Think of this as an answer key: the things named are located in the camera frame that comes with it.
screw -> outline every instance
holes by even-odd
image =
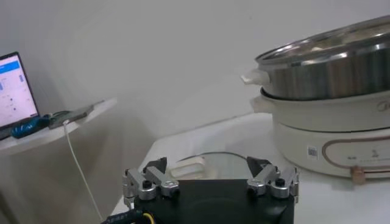
[[[144,180],[142,182],[142,188],[143,189],[150,189],[152,187],[152,182],[149,180]]]
[[[277,187],[283,187],[283,186],[285,185],[284,179],[281,179],[281,178],[276,179],[276,180],[275,180],[275,185],[276,185]]]

white table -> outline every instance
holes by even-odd
[[[251,114],[159,139],[140,168],[164,156],[170,165],[190,155],[217,150],[268,159],[283,168],[289,162],[276,150],[272,138],[271,116]],[[390,179],[354,186],[347,178],[300,171],[300,201],[296,205],[295,223],[389,223]],[[122,198],[113,214],[126,210]]]
[[[116,103],[117,100],[115,98],[97,103],[94,106],[93,111],[91,111],[91,113],[87,117],[74,122],[70,122],[66,126],[68,132],[71,133],[72,131],[78,129],[84,123],[89,122],[90,120],[96,118],[98,115],[112,108]],[[63,127],[58,127],[52,130],[44,128],[32,135],[26,136],[21,139],[9,137],[0,141],[0,156],[8,156],[29,149],[33,149],[40,145],[44,145],[59,138],[62,138],[64,137],[64,135],[65,132]]]

white wall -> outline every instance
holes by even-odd
[[[388,0],[1,0],[0,4],[0,54],[21,52],[41,112],[118,97],[116,110],[75,136],[82,139],[79,153],[83,153],[88,142],[99,138],[90,130],[110,130],[102,134],[107,142],[96,145],[102,149],[87,150],[94,155],[84,161],[90,167],[88,178],[95,181],[93,190],[98,192],[107,178],[120,180],[113,174],[121,171],[120,166],[104,164],[117,165],[122,158],[123,167],[136,167],[156,138],[250,112],[248,100],[258,89],[243,86],[238,77],[256,66],[253,58],[258,54],[385,15],[390,9]],[[65,145],[61,149],[56,152],[68,150]],[[28,168],[34,170],[47,162],[39,158],[45,158],[48,150],[12,159],[21,163],[33,157],[39,162]],[[55,153],[50,159],[56,159]],[[52,169],[72,170],[73,164],[69,160]],[[79,181],[76,170],[68,174],[74,178],[68,181]],[[0,191],[24,183],[3,184]],[[68,186],[61,191],[83,195],[74,206],[89,213],[75,222],[93,220],[82,185],[71,188],[66,181],[61,183]],[[105,187],[119,196],[119,185]],[[41,216],[30,219],[28,211],[36,201],[13,191],[15,196],[8,201],[14,209],[30,214],[24,215],[24,221],[67,222],[46,218],[49,214],[43,208],[36,209]],[[108,198],[98,195],[98,203],[105,206],[116,200]],[[52,216],[57,210],[51,209]],[[77,220],[77,209],[68,215]]]

black cable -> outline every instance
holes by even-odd
[[[108,216],[101,224],[130,224],[141,219],[144,219],[142,211],[133,209],[127,212]]]

